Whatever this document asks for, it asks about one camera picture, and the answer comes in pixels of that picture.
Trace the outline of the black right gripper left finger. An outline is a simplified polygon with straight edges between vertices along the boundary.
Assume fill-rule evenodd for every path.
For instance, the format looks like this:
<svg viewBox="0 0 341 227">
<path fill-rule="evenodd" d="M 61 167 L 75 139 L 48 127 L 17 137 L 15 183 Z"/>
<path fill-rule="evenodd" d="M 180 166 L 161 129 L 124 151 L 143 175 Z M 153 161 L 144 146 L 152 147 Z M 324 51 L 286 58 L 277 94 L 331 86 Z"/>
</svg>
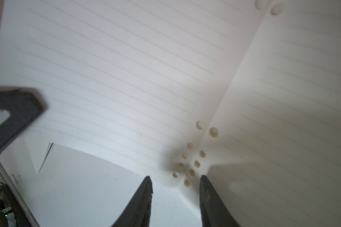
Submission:
<svg viewBox="0 0 341 227">
<path fill-rule="evenodd" d="M 146 176 L 112 227 L 149 227 L 153 185 Z"/>
</svg>

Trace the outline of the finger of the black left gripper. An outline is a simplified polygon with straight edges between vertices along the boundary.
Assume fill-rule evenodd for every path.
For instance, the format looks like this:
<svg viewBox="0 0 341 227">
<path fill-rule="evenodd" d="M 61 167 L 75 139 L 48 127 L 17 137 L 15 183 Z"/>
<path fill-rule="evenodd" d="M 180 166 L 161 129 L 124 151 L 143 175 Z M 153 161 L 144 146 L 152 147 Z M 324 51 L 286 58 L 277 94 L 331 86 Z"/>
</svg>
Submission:
<svg viewBox="0 0 341 227">
<path fill-rule="evenodd" d="M 0 123 L 0 154 L 47 110 L 35 88 L 0 86 L 0 112 L 9 116 Z"/>
</svg>

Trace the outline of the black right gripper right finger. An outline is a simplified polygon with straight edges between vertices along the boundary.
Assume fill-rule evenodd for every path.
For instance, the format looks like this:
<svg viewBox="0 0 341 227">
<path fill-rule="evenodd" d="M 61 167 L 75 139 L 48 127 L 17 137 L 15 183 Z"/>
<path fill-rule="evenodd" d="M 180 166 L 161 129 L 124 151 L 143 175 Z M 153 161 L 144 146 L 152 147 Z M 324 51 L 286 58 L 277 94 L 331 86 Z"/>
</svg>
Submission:
<svg viewBox="0 0 341 227">
<path fill-rule="evenodd" d="M 206 175 L 200 178 L 199 200 L 203 227 L 240 227 Z"/>
</svg>

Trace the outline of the orange cover notebook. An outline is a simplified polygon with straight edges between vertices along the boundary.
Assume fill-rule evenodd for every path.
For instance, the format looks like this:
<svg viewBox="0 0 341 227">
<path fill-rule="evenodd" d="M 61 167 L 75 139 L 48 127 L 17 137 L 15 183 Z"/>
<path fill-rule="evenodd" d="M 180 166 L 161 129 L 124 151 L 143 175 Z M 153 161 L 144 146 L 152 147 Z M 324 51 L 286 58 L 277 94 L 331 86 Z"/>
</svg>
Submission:
<svg viewBox="0 0 341 227">
<path fill-rule="evenodd" d="M 0 86 L 194 213 L 207 175 L 242 226 L 341 227 L 341 1 L 5 1 Z"/>
</svg>

